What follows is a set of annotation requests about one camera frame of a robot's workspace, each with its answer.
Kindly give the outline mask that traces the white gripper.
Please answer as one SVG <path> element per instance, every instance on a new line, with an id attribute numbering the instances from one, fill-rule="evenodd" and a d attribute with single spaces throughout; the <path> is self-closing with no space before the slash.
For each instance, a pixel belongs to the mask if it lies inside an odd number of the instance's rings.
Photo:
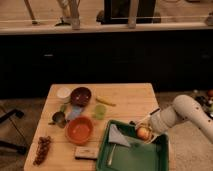
<path id="1" fill-rule="evenodd" d="M 150 130 L 150 137 L 148 140 L 142 140 L 137 136 L 145 144 L 152 143 L 158 137 L 158 134 L 153 130 L 151 126 L 151 116 L 158 111 L 159 111 L 159 108 L 157 108 L 156 110 L 154 110 L 153 112 L 151 112 L 150 114 L 146 115 L 144 118 L 136 122 L 136 125 L 135 125 L 136 135 L 137 135 L 137 129 L 140 127 L 148 128 Z"/>

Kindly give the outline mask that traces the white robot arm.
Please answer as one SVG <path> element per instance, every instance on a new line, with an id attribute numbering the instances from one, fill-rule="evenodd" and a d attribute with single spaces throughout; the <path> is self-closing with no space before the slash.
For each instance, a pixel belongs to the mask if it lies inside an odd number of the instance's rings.
<path id="1" fill-rule="evenodd" d="M 193 123 L 213 143 L 213 119 L 208 117 L 202 106 L 188 95 L 179 95 L 169 107 L 146 115 L 136 123 L 135 129 L 147 128 L 151 132 L 148 143 L 151 143 L 175 125 L 186 121 Z"/>

